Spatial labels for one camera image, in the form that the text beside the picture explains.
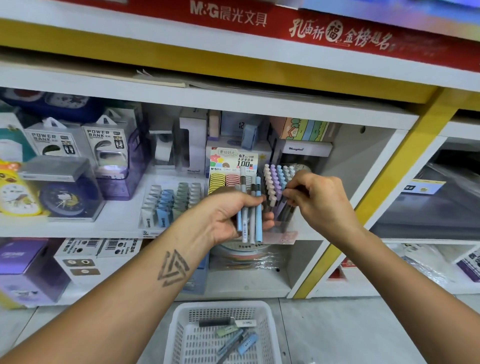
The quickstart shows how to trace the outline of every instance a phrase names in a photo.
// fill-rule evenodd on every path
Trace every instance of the hand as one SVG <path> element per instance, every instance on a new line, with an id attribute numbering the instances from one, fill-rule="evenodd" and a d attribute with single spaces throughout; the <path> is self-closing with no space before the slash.
<path id="1" fill-rule="evenodd" d="M 264 195 L 254 197 L 237 191 L 233 187 L 220 187 L 191 211 L 195 212 L 197 218 L 206 219 L 206 224 L 209 225 L 209 239 L 213 245 L 217 245 L 240 236 L 237 232 L 237 224 L 232 217 L 236 216 L 242 207 L 258 206 L 263 201 L 265 201 Z M 273 212 L 262 214 L 263 230 L 273 227 L 273 218 Z"/>
<path id="2" fill-rule="evenodd" d="M 364 231 L 337 177 L 298 171 L 283 196 L 290 205 L 299 206 L 308 224 L 338 248 Z"/>

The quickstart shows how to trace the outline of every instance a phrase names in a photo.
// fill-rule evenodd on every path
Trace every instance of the tile floor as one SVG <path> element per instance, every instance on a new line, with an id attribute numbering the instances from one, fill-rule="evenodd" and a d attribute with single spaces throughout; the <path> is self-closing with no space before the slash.
<path id="1" fill-rule="evenodd" d="M 480 312 L 480 295 L 458 296 Z M 420 353 L 381 298 L 265 299 L 276 323 L 282 364 L 424 364 Z M 175 302 L 138 364 L 163 362 Z M 0 356 L 66 307 L 0 309 Z"/>

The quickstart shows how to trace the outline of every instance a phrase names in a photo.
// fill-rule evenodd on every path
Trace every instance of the tattoo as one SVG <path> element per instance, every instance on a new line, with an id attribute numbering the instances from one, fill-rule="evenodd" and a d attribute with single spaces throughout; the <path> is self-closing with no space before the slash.
<path id="1" fill-rule="evenodd" d="M 163 281 L 163 287 L 170 286 L 174 283 L 182 281 L 190 270 L 187 262 L 175 249 L 173 254 L 167 252 L 163 260 L 162 269 L 158 274 L 157 280 Z"/>

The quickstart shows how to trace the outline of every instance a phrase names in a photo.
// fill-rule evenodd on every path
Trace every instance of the red banner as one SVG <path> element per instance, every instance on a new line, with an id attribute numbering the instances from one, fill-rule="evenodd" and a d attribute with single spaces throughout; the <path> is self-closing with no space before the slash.
<path id="1" fill-rule="evenodd" d="M 61 0 L 210 28 L 480 72 L 480 43 L 254 0 Z"/>

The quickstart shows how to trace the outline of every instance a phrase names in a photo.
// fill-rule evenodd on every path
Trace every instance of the tile grout line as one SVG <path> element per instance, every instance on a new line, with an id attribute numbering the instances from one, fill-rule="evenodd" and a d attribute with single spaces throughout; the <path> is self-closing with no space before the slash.
<path id="1" fill-rule="evenodd" d="M 288 356 L 290 358 L 290 363 L 292 362 L 292 355 L 290 354 L 290 347 L 288 345 L 288 337 L 287 337 L 287 330 L 285 330 L 285 321 L 283 319 L 283 312 L 282 312 L 282 304 L 280 303 L 280 299 L 278 298 L 278 307 L 280 307 L 280 315 L 282 316 L 282 324 L 283 324 L 283 332 L 285 332 L 285 340 L 287 341 L 287 349 L 288 349 Z"/>
<path id="2" fill-rule="evenodd" d="M 33 315 L 35 315 L 36 311 L 38 310 L 38 307 L 35 308 L 35 311 L 32 313 L 32 315 L 30 316 L 30 318 L 28 319 L 27 323 L 25 324 L 24 328 L 22 329 L 22 331 L 20 331 L 20 334 L 18 334 L 17 338 L 15 339 L 15 341 L 13 342 L 12 346 L 10 347 L 9 350 L 11 350 L 12 348 L 14 348 L 16 345 L 17 345 L 17 341 L 18 339 L 21 337 L 21 335 L 24 333 L 25 331 L 25 328 L 27 327 L 27 325 L 30 323 L 30 321 L 32 320 L 33 318 Z"/>

